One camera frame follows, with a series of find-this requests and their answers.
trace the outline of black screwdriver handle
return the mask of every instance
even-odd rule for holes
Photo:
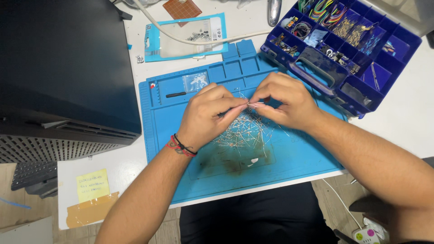
[[[185,94],[187,94],[187,93],[186,92],[178,92],[178,93],[167,94],[166,97],[169,98],[169,97],[174,97],[174,96],[182,96]]]

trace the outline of desk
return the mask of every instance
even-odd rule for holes
[[[165,1],[148,8],[149,13],[157,20],[171,20],[172,18],[162,7]],[[224,12],[227,23],[227,36],[271,30],[267,24],[267,2],[252,1],[242,9],[237,9],[237,1],[232,0],[221,3],[218,0],[194,0],[196,5],[203,11],[201,16]],[[296,0],[283,1],[282,13],[286,13]],[[211,64],[222,61],[221,55],[210,55],[205,59],[180,59],[161,62],[137,64],[137,55],[144,55],[145,25],[149,20],[140,10],[130,8],[124,3],[117,7],[131,15],[132,20],[124,21],[128,43],[132,45],[130,60],[136,86],[136,95],[139,101],[138,84],[148,77],[158,76],[178,70],[189,69],[196,66]],[[253,36],[251,39],[257,52],[263,44],[266,35]],[[351,119],[350,123],[367,131],[375,133],[403,148],[409,150],[420,158],[434,155],[434,100],[431,99],[431,91],[434,90],[434,82],[431,79],[431,62],[434,50],[428,46],[426,38],[414,54],[407,67],[404,69],[392,89],[389,91],[376,112],[367,114],[364,119]],[[68,229],[66,225],[66,208],[79,203],[77,195],[76,176],[107,169],[108,182],[111,192],[118,191],[120,194],[129,186],[140,171],[146,166],[146,152],[143,135],[131,146],[94,155],[92,160],[82,158],[73,161],[58,162],[59,180],[59,228]],[[348,173],[346,170],[335,171],[322,175],[301,178],[293,181],[238,191],[219,196],[203,198],[171,205],[170,208],[211,201],[230,196],[246,194],[292,185],[301,182],[332,177]]]

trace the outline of red string bracelet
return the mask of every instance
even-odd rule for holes
[[[176,134],[173,134],[170,136],[170,140],[176,145],[175,147],[170,146],[169,144],[166,144],[166,146],[168,148],[171,149],[181,149],[181,151],[184,153],[184,155],[186,155],[187,157],[195,157],[197,155],[197,152],[194,153],[190,150],[188,150],[184,145],[181,144],[181,142],[178,140],[178,138],[176,138]]]

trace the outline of yellow sticky note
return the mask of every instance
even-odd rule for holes
[[[110,194],[109,181],[105,168],[85,175],[77,176],[79,203]]]

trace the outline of wooden floor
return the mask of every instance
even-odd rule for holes
[[[11,191],[10,184],[14,170],[15,164],[0,164],[0,198],[31,206],[32,209],[19,208],[0,201],[0,233],[16,225],[53,216],[53,242],[55,244],[93,244],[95,242],[101,224],[90,224],[64,231],[59,230],[57,196],[40,199],[37,195],[28,195],[24,189]],[[338,192],[347,206],[367,194],[367,191],[359,183],[351,185],[352,179],[350,174],[325,179]],[[351,232],[358,227],[336,194],[322,180],[313,181],[312,185],[327,225],[351,236]],[[180,214],[181,208],[169,210],[159,230],[149,243],[180,243]],[[360,224],[363,224],[362,214],[353,213],[353,215]]]

